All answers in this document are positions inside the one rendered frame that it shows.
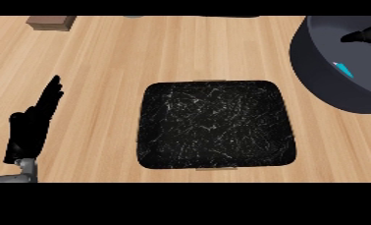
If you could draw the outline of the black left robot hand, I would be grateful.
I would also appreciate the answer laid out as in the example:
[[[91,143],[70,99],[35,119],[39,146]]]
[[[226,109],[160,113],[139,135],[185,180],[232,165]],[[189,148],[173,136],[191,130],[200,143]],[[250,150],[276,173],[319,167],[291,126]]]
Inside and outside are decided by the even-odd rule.
[[[2,162],[14,164],[18,159],[35,159],[46,140],[46,129],[57,102],[63,96],[60,77],[54,76],[45,85],[38,102],[24,112],[8,117],[10,137]]]

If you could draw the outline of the dark grey pot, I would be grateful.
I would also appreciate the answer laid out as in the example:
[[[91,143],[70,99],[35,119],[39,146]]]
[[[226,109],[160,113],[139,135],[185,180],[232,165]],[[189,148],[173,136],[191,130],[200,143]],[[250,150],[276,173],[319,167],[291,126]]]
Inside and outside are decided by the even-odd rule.
[[[371,114],[371,43],[341,42],[371,27],[371,16],[306,16],[289,43],[295,76],[316,98],[334,108]],[[350,78],[332,65],[341,63]]]

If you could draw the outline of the cyan cupcake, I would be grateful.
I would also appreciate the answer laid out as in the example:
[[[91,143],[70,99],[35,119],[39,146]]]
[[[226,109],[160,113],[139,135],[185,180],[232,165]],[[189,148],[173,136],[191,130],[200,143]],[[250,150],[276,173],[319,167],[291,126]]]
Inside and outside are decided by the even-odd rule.
[[[332,65],[350,78],[353,78],[350,71],[347,70],[345,66],[341,63],[332,62]]]

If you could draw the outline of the brown wooden block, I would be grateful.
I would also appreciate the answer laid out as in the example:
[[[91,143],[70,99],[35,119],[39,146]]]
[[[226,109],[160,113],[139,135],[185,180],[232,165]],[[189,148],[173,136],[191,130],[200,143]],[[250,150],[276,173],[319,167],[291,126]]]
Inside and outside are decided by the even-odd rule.
[[[69,31],[74,19],[74,16],[29,16],[26,24],[33,30]]]

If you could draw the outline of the black speckled square tray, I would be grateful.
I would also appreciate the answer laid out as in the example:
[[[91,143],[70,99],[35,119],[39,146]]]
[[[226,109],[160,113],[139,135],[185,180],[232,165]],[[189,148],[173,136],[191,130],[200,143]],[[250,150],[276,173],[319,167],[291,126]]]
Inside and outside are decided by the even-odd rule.
[[[297,156],[278,86],[269,81],[151,84],[138,118],[147,169],[282,166]]]

